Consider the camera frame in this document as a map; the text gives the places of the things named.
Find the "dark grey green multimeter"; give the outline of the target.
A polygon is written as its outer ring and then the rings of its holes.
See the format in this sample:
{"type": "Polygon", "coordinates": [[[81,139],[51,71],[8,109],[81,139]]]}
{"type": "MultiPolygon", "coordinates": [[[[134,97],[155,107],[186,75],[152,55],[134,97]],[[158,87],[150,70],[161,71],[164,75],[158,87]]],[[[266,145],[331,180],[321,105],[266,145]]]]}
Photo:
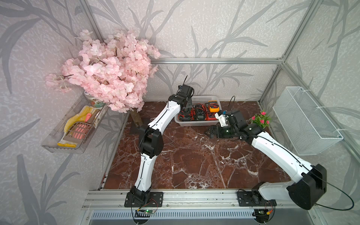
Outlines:
{"type": "Polygon", "coordinates": [[[193,105],[194,109],[194,120],[195,121],[205,121],[206,120],[206,108],[204,104],[195,104],[193,105]]]}

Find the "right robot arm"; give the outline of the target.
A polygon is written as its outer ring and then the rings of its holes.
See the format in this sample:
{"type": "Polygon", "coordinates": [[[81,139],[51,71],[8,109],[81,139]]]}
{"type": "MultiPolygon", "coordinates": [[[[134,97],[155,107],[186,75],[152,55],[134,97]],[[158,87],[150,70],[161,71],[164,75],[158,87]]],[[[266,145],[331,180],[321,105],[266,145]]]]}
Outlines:
{"type": "Polygon", "coordinates": [[[277,142],[264,128],[256,123],[247,124],[240,111],[215,113],[219,125],[211,126],[206,135],[210,138],[237,138],[258,149],[274,161],[290,177],[288,182],[265,182],[255,191],[264,200],[292,201],[304,210],[318,205],[330,183],[327,170],[312,165],[277,142]]]}

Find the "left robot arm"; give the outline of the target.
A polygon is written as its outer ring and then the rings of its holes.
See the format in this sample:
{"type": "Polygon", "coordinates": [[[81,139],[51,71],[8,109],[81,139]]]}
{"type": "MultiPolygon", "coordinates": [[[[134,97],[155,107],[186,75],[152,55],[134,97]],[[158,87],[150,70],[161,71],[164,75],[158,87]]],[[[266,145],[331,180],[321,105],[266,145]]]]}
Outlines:
{"type": "Polygon", "coordinates": [[[187,106],[193,94],[192,87],[180,85],[177,93],[168,98],[161,113],[149,124],[139,128],[141,164],[135,185],[127,193],[125,207],[143,206],[149,202],[154,165],[164,147],[163,133],[171,120],[187,106]]]}

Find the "large red multimeter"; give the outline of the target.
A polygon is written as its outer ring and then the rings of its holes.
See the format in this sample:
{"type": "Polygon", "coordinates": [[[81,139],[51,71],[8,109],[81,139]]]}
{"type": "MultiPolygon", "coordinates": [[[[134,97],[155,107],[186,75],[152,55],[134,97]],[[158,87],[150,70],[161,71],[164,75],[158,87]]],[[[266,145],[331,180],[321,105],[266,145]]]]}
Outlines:
{"type": "Polygon", "coordinates": [[[216,118],[216,114],[219,112],[219,110],[217,110],[216,112],[213,112],[213,111],[207,111],[206,112],[206,121],[215,121],[217,120],[216,118]]]}

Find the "yellow multimeter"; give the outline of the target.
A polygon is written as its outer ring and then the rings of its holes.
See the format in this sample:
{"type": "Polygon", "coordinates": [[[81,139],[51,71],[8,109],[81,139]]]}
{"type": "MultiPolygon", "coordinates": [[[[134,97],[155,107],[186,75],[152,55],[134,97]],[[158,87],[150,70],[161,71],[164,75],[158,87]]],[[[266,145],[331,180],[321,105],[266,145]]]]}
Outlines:
{"type": "Polygon", "coordinates": [[[217,101],[212,100],[208,102],[208,109],[210,113],[217,113],[220,111],[220,107],[217,101]]]}

